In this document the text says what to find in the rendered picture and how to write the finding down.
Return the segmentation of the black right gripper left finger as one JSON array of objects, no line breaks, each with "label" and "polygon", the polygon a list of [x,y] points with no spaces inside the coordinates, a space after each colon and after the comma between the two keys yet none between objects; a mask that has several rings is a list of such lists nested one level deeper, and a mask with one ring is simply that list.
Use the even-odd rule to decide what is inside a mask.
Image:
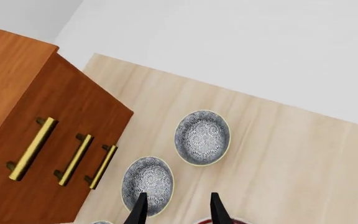
[{"label": "black right gripper left finger", "polygon": [[148,210],[148,202],[147,202],[147,194],[142,192],[129,216],[125,220],[123,224],[145,224],[147,219],[147,210]]}]

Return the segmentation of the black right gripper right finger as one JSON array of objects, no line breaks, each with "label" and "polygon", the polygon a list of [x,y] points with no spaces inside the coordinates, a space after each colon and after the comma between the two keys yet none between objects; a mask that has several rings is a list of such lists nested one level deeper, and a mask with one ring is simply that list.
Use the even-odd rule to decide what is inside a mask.
[{"label": "black right gripper right finger", "polygon": [[233,224],[232,218],[227,213],[219,194],[216,192],[211,193],[210,211],[213,224]]}]

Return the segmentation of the plate with red rings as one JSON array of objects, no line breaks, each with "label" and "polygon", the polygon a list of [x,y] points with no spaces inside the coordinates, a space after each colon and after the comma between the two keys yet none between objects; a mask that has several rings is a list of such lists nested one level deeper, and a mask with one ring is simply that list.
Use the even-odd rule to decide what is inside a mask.
[{"label": "plate with red rings", "polygon": [[[249,222],[246,222],[240,218],[232,218],[233,224],[251,224]],[[193,224],[213,224],[212,218],[203,218],[201,220],[198,220],[197,222],[194,222]]]}]

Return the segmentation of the wooden cabinet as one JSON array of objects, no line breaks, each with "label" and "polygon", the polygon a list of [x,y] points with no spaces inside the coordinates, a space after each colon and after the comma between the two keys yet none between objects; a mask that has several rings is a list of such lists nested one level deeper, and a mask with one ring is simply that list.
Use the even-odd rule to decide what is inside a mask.
[{"label": "wooden cabinet", "polygon": [[[57,224],[75,220],[106,151],[116,145],[133,112],[58,53],[58,46],[0,29],[0,224]],[[41,125],[58,121],[21,181],[9,179]],[[80,141],[94,137],[67,186],[64,171]]]}]

